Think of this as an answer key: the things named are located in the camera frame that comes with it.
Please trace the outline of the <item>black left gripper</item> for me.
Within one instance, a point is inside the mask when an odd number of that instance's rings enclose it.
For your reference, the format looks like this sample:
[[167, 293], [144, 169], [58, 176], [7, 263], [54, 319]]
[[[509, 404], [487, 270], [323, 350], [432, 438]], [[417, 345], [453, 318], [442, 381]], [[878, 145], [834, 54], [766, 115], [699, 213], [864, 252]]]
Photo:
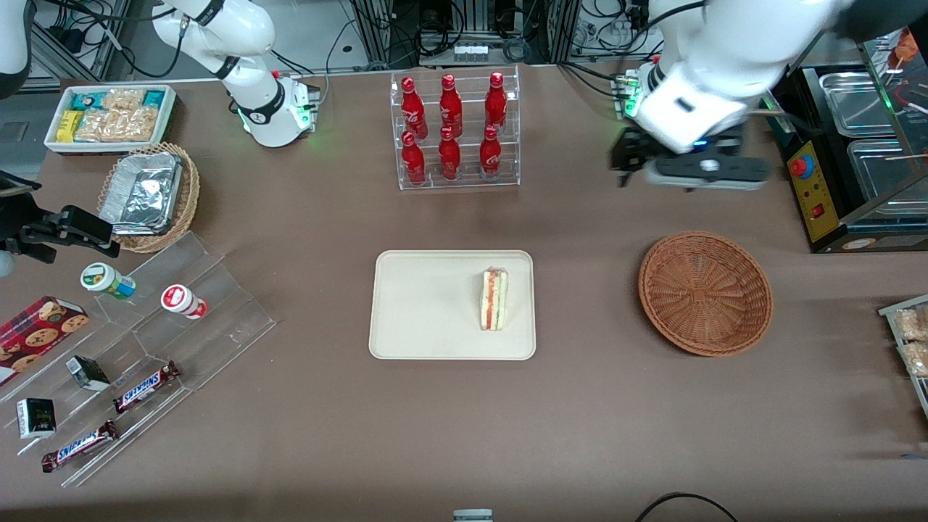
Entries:
[[626, 188], [631, 175], [660, 155], [662, 143], [659, 140], [639, 129], [624, 128], [610, 153], [610, 169], [616, 172], [617, 188]]

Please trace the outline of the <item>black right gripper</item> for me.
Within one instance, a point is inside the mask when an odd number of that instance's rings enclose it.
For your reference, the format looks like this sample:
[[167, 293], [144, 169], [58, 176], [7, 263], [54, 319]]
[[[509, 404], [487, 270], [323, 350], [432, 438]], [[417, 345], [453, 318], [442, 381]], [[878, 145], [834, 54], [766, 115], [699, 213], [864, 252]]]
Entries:
[[73, 247], [94, 250], [112, 259], [120, 255], [119, 242], [112, 240], [112, 224], [92, 212], [74, 205], [63, 206], [60, 212], [50, 212], [40, 208], [30, 194], [1, 199], [1, 251], [4, 254], [53, 264], [57, 251], [49, 244], [63, 244], [66, 235]]

